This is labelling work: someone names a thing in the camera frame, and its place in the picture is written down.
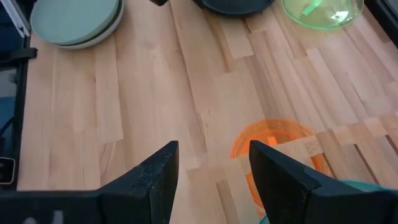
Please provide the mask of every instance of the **green object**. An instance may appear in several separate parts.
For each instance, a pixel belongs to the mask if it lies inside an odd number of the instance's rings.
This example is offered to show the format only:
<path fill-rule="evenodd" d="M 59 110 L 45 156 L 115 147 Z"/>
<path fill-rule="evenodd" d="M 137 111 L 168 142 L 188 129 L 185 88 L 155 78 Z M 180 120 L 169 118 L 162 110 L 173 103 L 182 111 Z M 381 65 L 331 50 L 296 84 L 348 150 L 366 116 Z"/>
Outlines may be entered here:
<path fill-rule="evenodd" d="M 350 185 L 356 189 L 362 190 L 364 192 L 372 192 L 377 190 L 393 190 L 387 187 L 383 187 L 377 184 L 371 184 L 367 182 L 357 181 L 357 180 L 341 180 L 343 183 Z M 265 216 L 261 221 L 260 224 L 269 224 L 269 220 L 267 216 Z"/>
<path fill-rule="evenodd" d="M 71 45 L 91 39 L 115 17 L 119 0 L 38 0 L 32 30 L 47 42 Z"/>
<path fill-rule="evenodd" d="M 320 30 L 337 29 L 353 22 L 364 0 L 281 0 L 285 12 L 299 24 Z"/>

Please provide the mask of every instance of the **green translucent bowl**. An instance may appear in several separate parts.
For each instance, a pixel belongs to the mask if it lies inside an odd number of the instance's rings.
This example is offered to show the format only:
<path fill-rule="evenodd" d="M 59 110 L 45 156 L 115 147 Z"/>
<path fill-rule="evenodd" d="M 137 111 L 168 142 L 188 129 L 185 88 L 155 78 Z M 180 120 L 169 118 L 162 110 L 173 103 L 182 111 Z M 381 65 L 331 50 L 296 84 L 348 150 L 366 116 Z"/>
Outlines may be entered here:
<path fill-rule="evenodd" d="M 362 190 L 363 192 L 373 192 L 377 190 L 393 190 L 387 187 L 383 187 L 377 184 L 357 181 L 357 180 L 341 180 L 343 183 L 350 185 L 356 189 Z M 269 224 L 269 220 L 267 216 L 265 216 L 261 221 L 260 224 Z"/>
<path fill-rule="evenodd" d="M 299 24 L 320 30 L 337 29 L 353 22 L 364 0 L 281 0 L 285 12 Z"/>

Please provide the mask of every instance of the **stack of plates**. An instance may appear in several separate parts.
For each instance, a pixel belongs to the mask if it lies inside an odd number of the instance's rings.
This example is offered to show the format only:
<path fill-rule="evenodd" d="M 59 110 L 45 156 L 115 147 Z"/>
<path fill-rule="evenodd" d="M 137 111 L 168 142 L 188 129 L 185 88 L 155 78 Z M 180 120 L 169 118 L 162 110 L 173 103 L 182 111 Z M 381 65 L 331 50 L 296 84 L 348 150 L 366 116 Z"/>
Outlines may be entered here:
<path fill-rule="evenodd" d="M 30 16 L 32 30 L 65 49 L 101 42 L 118 26 L 124 0 L 38 0 Z"/>

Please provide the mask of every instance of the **wood grain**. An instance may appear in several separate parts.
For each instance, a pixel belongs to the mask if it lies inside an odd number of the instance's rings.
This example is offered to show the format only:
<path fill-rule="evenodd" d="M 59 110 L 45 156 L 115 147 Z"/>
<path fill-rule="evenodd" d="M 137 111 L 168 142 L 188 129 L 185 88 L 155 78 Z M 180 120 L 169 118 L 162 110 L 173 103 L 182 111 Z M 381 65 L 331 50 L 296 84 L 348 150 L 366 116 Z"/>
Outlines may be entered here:
<path fill-rule="evenodd" d="M 31 46 L 18 189 L 95 189 L 176 139 L 172 223 L 256 223 L 248 157 L 228 158 L 246 126 L 271 118 L 316 133 L 275 146 L 283 153 L 398 187 L 398 50 L 367 10 L 320 31 L 279 1 L 228 19 L 135 0 L 97 46 L 66 51 L 34 34 Z"/>

